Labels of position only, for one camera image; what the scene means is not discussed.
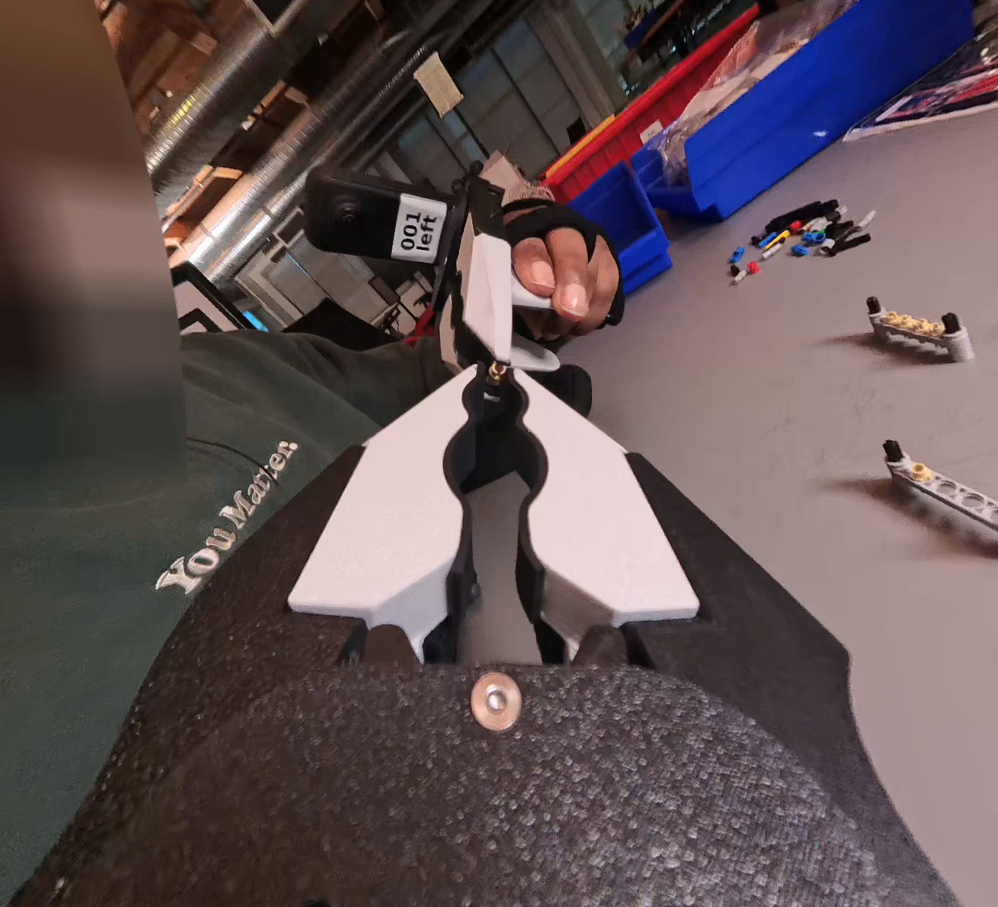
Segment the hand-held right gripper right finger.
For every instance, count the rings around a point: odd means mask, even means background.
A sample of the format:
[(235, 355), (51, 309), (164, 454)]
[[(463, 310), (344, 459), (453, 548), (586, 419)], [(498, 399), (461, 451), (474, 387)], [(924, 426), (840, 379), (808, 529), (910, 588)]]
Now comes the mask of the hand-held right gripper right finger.
[(688, 621), (701, 603), (628, 452), (523, 370), (517, 432), (538, 453), (520, 519), (517, 588), (547, 662), (590, 630)]

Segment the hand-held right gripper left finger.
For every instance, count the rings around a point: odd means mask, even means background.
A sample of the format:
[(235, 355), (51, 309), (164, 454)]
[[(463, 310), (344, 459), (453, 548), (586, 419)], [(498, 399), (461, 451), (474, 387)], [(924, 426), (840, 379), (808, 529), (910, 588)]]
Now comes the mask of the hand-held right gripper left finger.
[(468, 423), (470, 367), (368, 439), (287, 598), (296, 614), (396, 626), (418, 661), (447, 619), (447, 579), (458, 557), (462, 505), (445, 450)]

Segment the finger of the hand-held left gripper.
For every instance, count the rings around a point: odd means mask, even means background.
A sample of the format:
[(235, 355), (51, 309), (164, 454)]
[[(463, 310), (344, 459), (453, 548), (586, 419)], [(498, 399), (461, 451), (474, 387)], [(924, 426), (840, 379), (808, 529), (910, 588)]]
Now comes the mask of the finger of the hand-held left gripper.
[(474, 346), (468, 346), (467, 329), (460, 315), (455, 317), (455, 299), (458, 294), (451, 292), (436, 315), (436, 337), (440, 346), (444, 365), (451, 371), (464, 371), (477, 365)]
[(465, 275), (465, 325), (492, 360), (512, 363), (513, 293), (511, 250), (486, 232), (472, 235)]

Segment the grey lego beam frame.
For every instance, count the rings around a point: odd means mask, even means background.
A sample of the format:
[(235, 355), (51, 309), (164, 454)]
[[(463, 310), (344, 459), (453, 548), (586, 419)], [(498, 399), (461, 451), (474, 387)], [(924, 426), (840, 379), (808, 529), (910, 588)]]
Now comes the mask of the grey lego beam frame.
[(956, 313), (945, 313), (935, 321), (918, 318), (887, 310), (874, 295), (867, 297), (866, 310), (872, 334), (883, 344), (902, 342), (934, 349), (956, 363), (975, 358), (969, 331)]
[(959, 516), (981, 530), (997, 534), (997, 500), (962, 482), (914, 461), (895, 440), (882, 444), (884, 464), (895, 488), (913, 500), (924, 500)]

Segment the clear bags of lego parts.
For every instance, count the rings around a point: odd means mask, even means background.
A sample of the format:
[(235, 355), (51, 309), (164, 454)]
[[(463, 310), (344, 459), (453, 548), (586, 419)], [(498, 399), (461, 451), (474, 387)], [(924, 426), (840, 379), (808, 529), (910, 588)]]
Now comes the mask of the clear bags of lego parts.
[(859, 0), (805, 0), (756, 20), (730, 48), (681, 114), (648, 147), (660, 158), (665, 185), (691, 183), (688, 140)]

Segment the loose black lego pieces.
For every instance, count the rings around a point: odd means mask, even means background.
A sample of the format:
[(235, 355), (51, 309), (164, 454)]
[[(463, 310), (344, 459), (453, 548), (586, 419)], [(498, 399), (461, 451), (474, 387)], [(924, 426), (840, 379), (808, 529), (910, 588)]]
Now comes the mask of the loose black lego pieces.
[(754, 277), (777, 255), (793, 259), (834, 257), (871, 240), (870, 227), (876, 211), (859, 219), (848, 216), (837, 200), (810, 202), (769, 221), (760, 233), (731, 252), (727, 262), (729, 282), (738, 285)]

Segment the person's left hand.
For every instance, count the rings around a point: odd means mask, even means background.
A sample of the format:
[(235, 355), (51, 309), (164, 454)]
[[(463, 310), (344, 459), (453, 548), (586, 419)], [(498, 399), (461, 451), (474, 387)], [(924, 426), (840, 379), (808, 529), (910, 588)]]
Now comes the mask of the person's left hand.
[(503, 205), (503, 223), (512, 273), (551, 305), (519, 310), (532, 340), (557, 346), (622, 321), (618, 260), (591, 220), (548, 198), (521, 198)]

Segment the beige hanging panel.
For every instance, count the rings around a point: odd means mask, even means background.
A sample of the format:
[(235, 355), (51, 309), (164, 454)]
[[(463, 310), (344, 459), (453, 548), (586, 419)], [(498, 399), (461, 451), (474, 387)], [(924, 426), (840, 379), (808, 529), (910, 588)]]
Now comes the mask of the beige hanging panel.
[(440, 119), (454, 112), (465, 100), (463, 91), (447, 70), (439, 52), (432, 52), (418, 65), (413, 78)]

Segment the black framed tag sign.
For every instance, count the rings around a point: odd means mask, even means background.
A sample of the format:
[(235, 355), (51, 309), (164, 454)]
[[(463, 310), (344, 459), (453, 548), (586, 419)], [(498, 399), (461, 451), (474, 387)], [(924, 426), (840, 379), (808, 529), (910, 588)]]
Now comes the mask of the black framed tag sign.
[(194, 266), (183, 262), (170, 270), (181, 336), (268, 329), (240, 311)]

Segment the red plastic bin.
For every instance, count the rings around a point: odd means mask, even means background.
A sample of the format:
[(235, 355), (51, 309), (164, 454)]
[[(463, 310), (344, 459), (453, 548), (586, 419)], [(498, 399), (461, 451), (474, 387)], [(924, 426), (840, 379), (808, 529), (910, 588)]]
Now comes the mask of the red plastic bin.
[(755, 6), (696, 48), (624, 111), (605, 120), (550, 165), (542, 180), (567, 202), (614, 165), (630, 161), (646, 142), (644, 134), (655, 127), (667, 127), (682, 113), (757, 18)]

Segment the printed sticker sheet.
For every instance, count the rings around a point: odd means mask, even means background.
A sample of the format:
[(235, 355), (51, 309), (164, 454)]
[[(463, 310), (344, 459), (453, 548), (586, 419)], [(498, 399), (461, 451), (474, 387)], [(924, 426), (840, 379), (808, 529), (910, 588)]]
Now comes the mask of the printed sticker sheet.
[(969, 42), (884, 108), (858, 122), (843, 140), (866, 139), (996, 108), (996, 47)]

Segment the silver air duct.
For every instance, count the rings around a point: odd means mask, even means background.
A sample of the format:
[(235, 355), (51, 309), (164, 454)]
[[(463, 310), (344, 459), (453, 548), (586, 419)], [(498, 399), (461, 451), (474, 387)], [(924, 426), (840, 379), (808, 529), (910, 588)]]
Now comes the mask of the silver air duct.
[[(461, 0), (430, 0), (416, 21), (365, 51), (350, 56), (350, 65), (317, 99), (330, 113), (354, 111), (370, 96), (375, 76), (399, 65), (404, 49), (414, 47)], [(335, 6), (353, 0), (307, 0), (293, 22), (272, 36), (246, 19), (209, 59), (193, 89), (168, 114), (147, 142), (145, 160), (156, 207), (161, 212), (183, 194), (199, 169), (217, 154), (267, 93), (291, 71), (318, 37)]]

